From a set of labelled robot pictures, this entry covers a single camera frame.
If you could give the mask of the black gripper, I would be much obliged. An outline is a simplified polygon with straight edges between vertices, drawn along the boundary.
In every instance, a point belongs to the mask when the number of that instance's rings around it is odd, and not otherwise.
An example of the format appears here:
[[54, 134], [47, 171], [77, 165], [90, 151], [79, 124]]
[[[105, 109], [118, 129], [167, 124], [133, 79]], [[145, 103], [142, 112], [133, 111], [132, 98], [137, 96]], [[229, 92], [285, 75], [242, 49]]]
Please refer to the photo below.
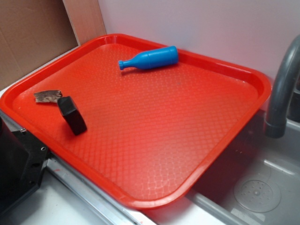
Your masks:
[[[87, 130], [70, 96], [58, 99], [60, 113], [74, 135]], [[9, 211], [39, 189], [48, 147], [29, 131], [10, 131], [0, 120], [0, 210]]]

